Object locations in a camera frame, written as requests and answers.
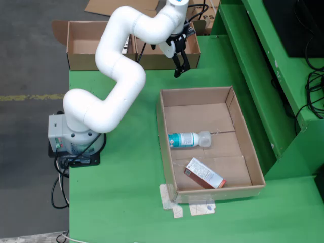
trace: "cardboard box flap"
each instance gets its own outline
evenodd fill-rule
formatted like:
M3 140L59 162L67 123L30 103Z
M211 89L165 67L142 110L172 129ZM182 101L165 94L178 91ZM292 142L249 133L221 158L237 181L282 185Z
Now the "cardboard box flap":
M67 45L68 24L69 21L61 20L53 20L51 24L55 39L65 46Z
M130 6L143 14L154 14L155 16L157 4L158 0L90 0L85 11L110 16L117 8Z

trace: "cardboard sheet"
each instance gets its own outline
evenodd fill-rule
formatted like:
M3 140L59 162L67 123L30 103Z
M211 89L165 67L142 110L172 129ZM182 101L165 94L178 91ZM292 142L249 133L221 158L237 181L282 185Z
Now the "cardboard sheet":
M117 8L130 6L146 15L154 17L157 4L158 0L90 0L85 11L110 16Z

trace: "concrete floor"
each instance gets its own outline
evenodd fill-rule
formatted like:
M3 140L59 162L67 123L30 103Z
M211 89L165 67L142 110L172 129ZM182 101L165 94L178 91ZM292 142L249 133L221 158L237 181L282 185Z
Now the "concrete floor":
M30 96L68 90L65 47L51 21L108 20L84 12L87 2L0 0L0 238L69 227L68 209L51 206L57 173L47 156L48 115L62 110L62 100ZM55 198L63 203L59 190Z

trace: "small box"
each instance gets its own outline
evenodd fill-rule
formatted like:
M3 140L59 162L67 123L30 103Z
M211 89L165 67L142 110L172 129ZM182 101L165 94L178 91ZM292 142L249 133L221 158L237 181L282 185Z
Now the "small box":
M233 87L161 90L157 125L169 198L177 203L203 203L257 196L265 187L249 130ZM208 148L170 149L170 133L209 131ZM205 189L185 173L198 158L226 180L222 188Z
M204 1L203 0L192 0L194 4L202 4ZM208 9L206 12L204 12L201 16L201 19L199 21L199 16L195 17L193 19L194 26L196 27L198 24L200 24L201 20L205 20L205 26L204 30L201 30L201 27L197 27L199 29L199 32L197 32L198 35L209 35L212 31L213 24L215 21L215 17L217 14L217 9L219 6L220 0L207 0L205 1L205 4L208 5ZM194 11L192 15L196 15L200 13L203 10L202 6L197 6L194 8Z
M144 41L135 38L135 47L137 56L140 55L142 48L144 46ZM186 41L185 53L187 55L190 68L195 69L198 67L200 60L201 50L198 42L197 35L190 36ZM183 63L183 58L181 54L178 54L180 63ZM168 58L164 55L160 47L157 45L153 50L151 45L146 45L143 51L143 55L140 60L141 66L145 70L166 70L166 69L176 69L176 65L172 58Z
M222 188L226 181L198 159L193 158L184 173L204 189Z
M98 70L95 54L106 28L107 21L60 21L52 22L55 39L66 46L70 70ZM136 60L135 40L129 37L124 56Z

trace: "cardboard box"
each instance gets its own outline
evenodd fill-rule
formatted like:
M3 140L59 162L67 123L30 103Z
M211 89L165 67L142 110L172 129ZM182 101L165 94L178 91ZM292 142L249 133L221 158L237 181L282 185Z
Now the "cardboard box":
M107 21L60 21L52 22L54 37L66 46L66 54L70 70L98 70L95 62L96 49ZM124 54L136 61L144 42L130 35L128 48ZM200 46L196 35L188 38L186 54L191 68L197 68L200 59ZM140 64L145 70L175 69L172 59L167 58L157 46L155 50L146 45Z
M157 15L157 10L159 11L165 5L165 2L166 2L165 0L164 1L160 0L160 1L161 1L161 3L159 4L159 0L140 0L140 1L89 0L85 11L90 12L90 13L110 16L117 8L119 8L121 6L130 6L149 17L155 17ZM194 4L194 3L195 3L194 0L189 0L189 5ZM199 10L194 7L188 8L187 19L190 19L192 16L199 13L200 11L201 11L201 9ZM202 20L198 21L198 18L195 18L196 21L194 21L193 23L194 23L195 30L197 31L197 35L204 35L206 33L210 33L211 28L209 30L205 30L206 27L209 28L209 26L210 26L209 19L211 17L207 17L208 16L207 14L210 13L209 11L210 10L207 10L206 16L203 17Z
M54 37L66 46L70 70L98 70L95 62L96 49L107 21L59 21L52 22ZM130 36L126 54L136 60L134 37Z
M192 0L194 2L194 4L202 4L204 2L204 0ZM217 9L219 6L220 0L206 0L206 4L208 5L208 9L206 12L204 12L202 14L201 20L205 20L206 21L206 26L205 26L205 30L201 33L199 33L199 35L206 35L206 34L210 34L213 28L213 24L214 24L214 20L215 20L215 16L217 14ZM194 10L194 14L200 13L203 10L202 7L195 7ZM195 24L196 27L196 21L198 21L199 16L194 18L193 23Z
M161 90L157 123L170 200L200 203L256 196L265 180L232 87ZM209 148L170 149L168 133L212 133ZM204 189L184 174L195 157L224 180L221 189Z
M135 38L137 55L141 53L143 46L144 41ZM192 35L187 39L185 52L189 60L190 67L192 69L197 68L201 55L197 35ZM178 57L180 63L182 64L183 58L181 54L178 54ZM151 45L145 46L140 64L145 70L176 69L176 65L174 64L172 58L167 58L158 46L156 46L155 50L153 50Z

